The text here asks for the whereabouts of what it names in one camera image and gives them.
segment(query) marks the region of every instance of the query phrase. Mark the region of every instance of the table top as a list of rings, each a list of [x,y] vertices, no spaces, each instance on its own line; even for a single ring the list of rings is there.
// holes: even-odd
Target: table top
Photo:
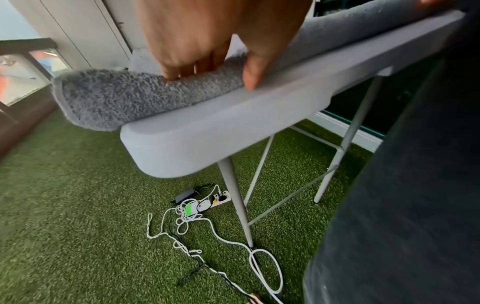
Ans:
[[[146,174],[170,178],[197,172],[325,109],[333,95],[361,81],[440,51],[463,16],[449,11],[429,17],[270,75],[253,92],[240,88],[128,123],[121,140]],[[133,70],[158,73],[148,51],[133,54]]]

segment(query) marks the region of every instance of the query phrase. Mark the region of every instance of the dark pants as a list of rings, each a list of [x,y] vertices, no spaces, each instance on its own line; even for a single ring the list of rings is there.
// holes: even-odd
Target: dark pants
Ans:
[[[480,303],[478,16],[339,206],[305,303]]]

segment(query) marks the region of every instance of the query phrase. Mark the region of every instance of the green carpet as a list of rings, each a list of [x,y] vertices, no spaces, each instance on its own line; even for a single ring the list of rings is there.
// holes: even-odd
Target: green carpet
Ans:
[[[340,138],[305,121],[299,127],[339,143]],[[233,157],[242,193],[247,192],[266,141]],[[249,204],[250,219],[326,170],[335,150],[293,130],[275,137]],[[272,252],[283,271],[285,303],[303,301],[303,271],[322,234],[371,153],[352,146],[324,195],[318,184],[252,228],[254,241]],[[207,270],[186,286],[177,282],[195,263],[168,238],[147,240],[172,198],[183,190],[223,180],[216,165],[196,174],[157,179],[140,172],[118,132],[70,125],[54,113],[0,162],[1,303],[244,303]],[[226,239],[245,242],[232,204],[206,213]],[[220,243],[206,222],[185,238],[190,249],[225,271],[245,290],[272,302],[252,273],[243,248]],[[279,279],[267,258],[262,270],[274,288]]]

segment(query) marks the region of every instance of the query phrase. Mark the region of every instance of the gray towel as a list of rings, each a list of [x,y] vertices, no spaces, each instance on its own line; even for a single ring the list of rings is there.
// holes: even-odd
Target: gray towel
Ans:
[[[419,0],[375,0],[350,10],[305,21],[272,68],[275,73],[302,60],[432,14]],[[72,123],[99,131],[188,107],[243,86],[246,50],[214,72],[165,82],[162,76],[127,71],[86,70],[53,79],[53,94]]]

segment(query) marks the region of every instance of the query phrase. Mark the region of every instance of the person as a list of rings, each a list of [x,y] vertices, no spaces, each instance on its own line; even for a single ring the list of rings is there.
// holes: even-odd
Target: person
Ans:
[[[232,34],[248,90],[303,23],[311,0],[134,0],[169,80],[216,69]],[[419,0],[434,5],[441,0]],[[480,10],[468,11],[423,85],[337,209],[304,275],[313,303],[480,302]]]

